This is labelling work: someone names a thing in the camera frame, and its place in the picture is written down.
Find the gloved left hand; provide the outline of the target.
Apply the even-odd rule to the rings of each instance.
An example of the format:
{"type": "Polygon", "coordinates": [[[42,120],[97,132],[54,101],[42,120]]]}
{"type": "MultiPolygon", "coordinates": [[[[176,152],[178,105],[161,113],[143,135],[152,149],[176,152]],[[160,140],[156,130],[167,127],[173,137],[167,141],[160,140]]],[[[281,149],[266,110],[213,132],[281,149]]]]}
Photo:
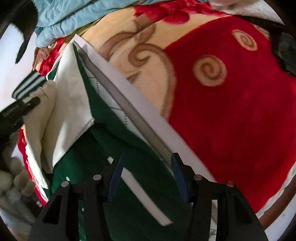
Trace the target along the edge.
{"type": "Polygon", "coordinates": [[[32,224],[36,220],[24,203],[33,193],[34,184],[17,156],[13,156],[18,133],[12,133],[1,145],[1,207],[18,218],[32,224]]]}

